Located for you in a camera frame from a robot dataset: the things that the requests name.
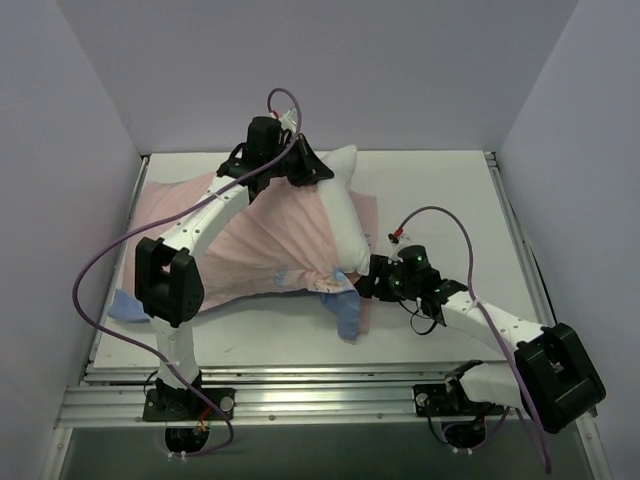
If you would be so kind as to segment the white pillow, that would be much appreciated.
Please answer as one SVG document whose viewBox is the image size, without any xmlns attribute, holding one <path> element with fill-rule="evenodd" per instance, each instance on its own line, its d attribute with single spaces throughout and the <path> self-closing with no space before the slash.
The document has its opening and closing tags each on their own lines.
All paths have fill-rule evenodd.
<svg viewBox="0 0 640 480">
<path fill-rule="evenodd" d="M 334 177 L 321 180 L 317 187 L 336 245 L 338 267 L 345 273 L 366 275 L 371 248 L 377 243 L 378 208 L 375 196 L 351 190 L 357 154 L 357 147 L 348 145 L 324 155 L 322 162 Z"/>
</svg>

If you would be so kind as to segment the blue printed pillowcase pink inside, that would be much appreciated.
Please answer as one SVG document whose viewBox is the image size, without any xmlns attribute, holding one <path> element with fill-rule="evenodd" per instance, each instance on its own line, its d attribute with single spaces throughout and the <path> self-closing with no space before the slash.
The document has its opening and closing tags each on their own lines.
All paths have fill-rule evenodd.
<svg viewBox="0 0 640 480">
<path fill-rule="evenodd" d="M 337 250 L 318 187 L 276 179 L 225 226 L 198 260 L 202 311 L 262 294 L 319 294 L 336 318 L 338 336 L 355 341 L 369 330 L 371 309 L 360 299 L 360 274 L 338 267 Z"/>
</svg>

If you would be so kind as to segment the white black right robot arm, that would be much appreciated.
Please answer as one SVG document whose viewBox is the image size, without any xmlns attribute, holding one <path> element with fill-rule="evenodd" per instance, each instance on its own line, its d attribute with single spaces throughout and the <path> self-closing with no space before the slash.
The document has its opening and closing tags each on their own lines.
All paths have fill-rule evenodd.
<svg viewBox="0 0 640 480">
<path fill-rule="evenodd" d="M 485 405 L 523 409 L 556 434 L 606 396 L 574 329 L 544 326 L 473 298 L 466 284 L 431 266 L 422 246 L 404 247 L 392 258 L 372 256 L 368 275 L 355 288 L 367 299 L 414 301 L 438 325 L 503 355 L 501 364 L 472 359 L 446 375 L 444 400 L 455 412 Z"/>
</svg>

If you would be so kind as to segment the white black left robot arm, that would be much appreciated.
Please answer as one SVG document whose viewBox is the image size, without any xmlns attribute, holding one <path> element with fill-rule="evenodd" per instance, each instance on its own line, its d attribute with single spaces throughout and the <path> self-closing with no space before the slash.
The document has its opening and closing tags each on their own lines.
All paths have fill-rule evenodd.
<svg viewBox="0 0 640 480">
<path fill-rule="evenodd" d="M 197 204 L 158 238 L 139 240 L 134 295 L 150 317 L 162 357 L 152 400 L 156 408 L 166 407 L 179 419 L 197 418 L 207 408 L 191 325 L 205 296 L 198 258 L 272 179 L 285 178 L 304 187 L 333 176 L 298 122 L 276 114 L 257 116 L 245 141 L 220 165 Z"/>
</svg>

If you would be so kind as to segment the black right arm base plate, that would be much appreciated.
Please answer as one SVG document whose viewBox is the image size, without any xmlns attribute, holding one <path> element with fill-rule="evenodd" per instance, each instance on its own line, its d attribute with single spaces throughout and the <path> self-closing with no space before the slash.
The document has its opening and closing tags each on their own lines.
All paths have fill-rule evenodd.
<svg viewBox="0 0 640 480">
<path fill-rule="evenodd" d="M 416 384 L 412 391 L 418 417 L 496 416 L 505 411 L 497 404 L 469 400 L 458 387 L 449 391 L 444 383 Z"/>
</svg>

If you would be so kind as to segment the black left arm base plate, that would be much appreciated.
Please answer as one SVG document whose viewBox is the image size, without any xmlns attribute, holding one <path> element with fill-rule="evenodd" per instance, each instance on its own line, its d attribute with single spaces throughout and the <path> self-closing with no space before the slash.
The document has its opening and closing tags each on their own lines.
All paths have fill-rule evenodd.
<svg viewBox="0 0 640 480">
<path fill-rule="evenodd" d="M 229 419 L 233 418 L 236 390 L 205 387 L 201 393 Z M 190 390 L 153 388 L 145 395 L 142 419 L 145 422 L 196 421 L 209 405 Z"/>
</svg>

